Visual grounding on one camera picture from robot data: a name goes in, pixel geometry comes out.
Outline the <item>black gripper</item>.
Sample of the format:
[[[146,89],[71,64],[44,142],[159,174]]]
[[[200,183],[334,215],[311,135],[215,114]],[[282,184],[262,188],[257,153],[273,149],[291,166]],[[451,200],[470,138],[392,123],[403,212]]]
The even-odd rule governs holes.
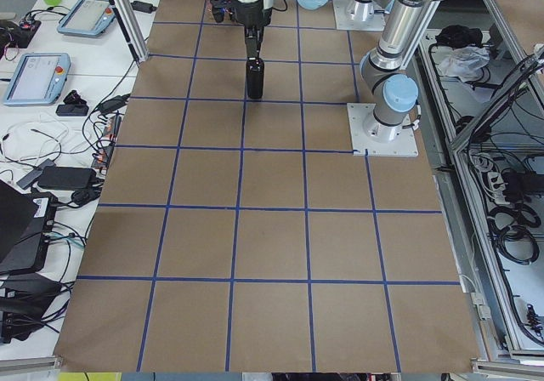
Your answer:
[[[235,20],[245,28],[247,58],[258,59],[264,28],[269,24],[269,11],[264,7],[264,0],[251,3],[235,1]]]

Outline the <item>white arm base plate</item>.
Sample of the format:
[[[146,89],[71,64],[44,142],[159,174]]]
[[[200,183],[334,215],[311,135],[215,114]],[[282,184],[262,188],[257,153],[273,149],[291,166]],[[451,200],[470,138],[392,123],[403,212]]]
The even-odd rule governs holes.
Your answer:
[[[333,9],[337,30],[381,32],[384,29],[384,10],[371,0],[334,0]]]
[[[348,103],[352,152],[355,156],[417,157],[411,119],[405,114],[397,126],[384,126],[374,117],[375,104]]]

